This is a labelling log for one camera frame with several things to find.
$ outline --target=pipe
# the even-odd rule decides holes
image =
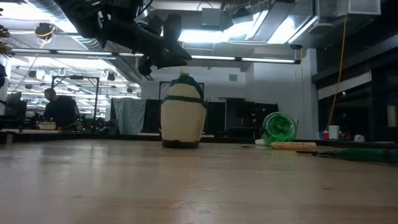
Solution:
[[[40,9],[42,12],[53,16],[53,23],[57,26],[60,24],[68,24],[68,27],[72,25],[68,17],[63,13],[62,9],[53,0],[26,0],[28,3]],[[96,39],[87,39],[84,37],[72,37],[82,46],[86,47],[90,51],[106,51],[106,52],[117,52],[117,48],[110,43],[106,44],[103,49],[101,44]],[[118,72],[128,81],[141,84],[142,76],[138,70],[134,68],[126,58],[116,58],[116,60],[105,60],[111,65],[114,65]]]

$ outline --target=dark shirt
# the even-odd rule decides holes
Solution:
[[[57,100],[47,103],[44,116],[53,118],[57,126],[68,126],[76,121],[76,101],[71,96],[58,96]]]

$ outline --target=green stripe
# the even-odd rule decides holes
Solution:
[[[197,89],[200,98],[203,100],[203,90],[200,88],[200,85],[189,75],[180,75],[178,79],[172,80],[170,83],[170,87],[174,86],[175,84],[186,84],[194,86]]]
[[[167,100],[176,100],[176,101],[184,101],[184,102],[191,102],[191,103],[200,103],[204,108],[207,108],[206,103],[203,102],[203,100],[199,98],[194,98],[194,97],[187,97],[187,96],[170,96],[167,95],[162,103],[164,103]]]

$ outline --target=wooden table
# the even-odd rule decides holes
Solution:
[[[0,219],[396,224],[397,169],[236,144],[179,150],[139,141],[13,144],[0,150]]]

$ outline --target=gray curtain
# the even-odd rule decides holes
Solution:
[[[146,100],[113,99],[120,134],[139,134],[144,126]]]

